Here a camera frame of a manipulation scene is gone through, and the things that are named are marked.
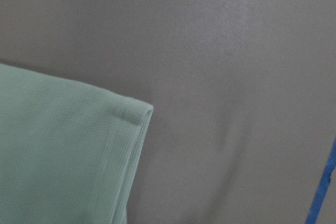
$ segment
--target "blue tape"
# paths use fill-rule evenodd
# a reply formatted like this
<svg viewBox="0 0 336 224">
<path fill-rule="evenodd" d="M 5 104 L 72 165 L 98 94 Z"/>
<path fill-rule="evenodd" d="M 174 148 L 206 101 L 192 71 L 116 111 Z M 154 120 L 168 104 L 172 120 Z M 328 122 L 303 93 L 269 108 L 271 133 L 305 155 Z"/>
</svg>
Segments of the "blue tape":
<svg viewBox="0 0 336 224">
<path fill-rule="evenodd" d="M 310 207 L 307 219 L 306 219 L 306 224 L 316 223 L 317 217 L 322 207 L 322 203 L 324 201 L 328 187 L 330 185 L 331 173 L 335 169 L 335 166 L 336 166 L 336 138 L 334 140 L 334 144 L 332 146 L 328 161 L 325 165 L 319 187 L 317 188 L 314 200 L 311 204 L 311 207 Z"/>
</svg>

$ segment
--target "towel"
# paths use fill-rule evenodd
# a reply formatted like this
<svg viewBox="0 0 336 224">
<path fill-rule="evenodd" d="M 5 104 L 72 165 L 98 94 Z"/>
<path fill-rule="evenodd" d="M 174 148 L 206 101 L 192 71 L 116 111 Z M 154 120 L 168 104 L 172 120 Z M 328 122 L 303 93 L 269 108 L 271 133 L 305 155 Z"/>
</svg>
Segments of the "towel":
<svg viewBox="0 0 336 224">
<path fill-rule="evenodd" d="M 153 106 L 0 64 L 0 223 L 126 224 Z"/>
</svg>

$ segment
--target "gray table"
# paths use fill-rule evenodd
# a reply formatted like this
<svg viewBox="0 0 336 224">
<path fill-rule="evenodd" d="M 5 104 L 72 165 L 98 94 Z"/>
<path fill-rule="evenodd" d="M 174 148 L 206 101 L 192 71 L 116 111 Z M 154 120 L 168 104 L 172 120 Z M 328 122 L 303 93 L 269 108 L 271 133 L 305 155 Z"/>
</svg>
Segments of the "gray table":
<svg viewBox="0 0 336 224">
<path fill-rule="evenodd" d="M 336 133 L 336 0 L 0 0 L 0 62 L 152 103 L 129 223 L 303 223 Z M 319 224 L 336 221 L 336 182 Z"/>
</svg>

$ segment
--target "blue strip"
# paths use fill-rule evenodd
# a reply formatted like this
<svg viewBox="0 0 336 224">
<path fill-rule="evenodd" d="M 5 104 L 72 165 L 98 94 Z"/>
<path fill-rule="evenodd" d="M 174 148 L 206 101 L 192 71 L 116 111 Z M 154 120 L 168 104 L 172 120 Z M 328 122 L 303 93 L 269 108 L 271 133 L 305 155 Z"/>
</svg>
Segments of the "blue strip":
<svg viewBox="0 0 336 224">
<path fill-rule="evenodd" d="M 306 219 L 306 224 L 316 223 L 317 217 L 322 207 L 322 203 L 324 201 L 328 187 L 330 185 L 331 173 L 335 169 L 335 166 L 336 166 L 336 138 L 334 140 L 334 145 L 331 149 L 331 153 L 327 161 L 327 164 L 325 165 L 319 187 L 317 188 L 317 191 L 315 193 L 313 203 L 311 204 L 311 207 L 310 207 L 307 219 Z"/>
</svg>

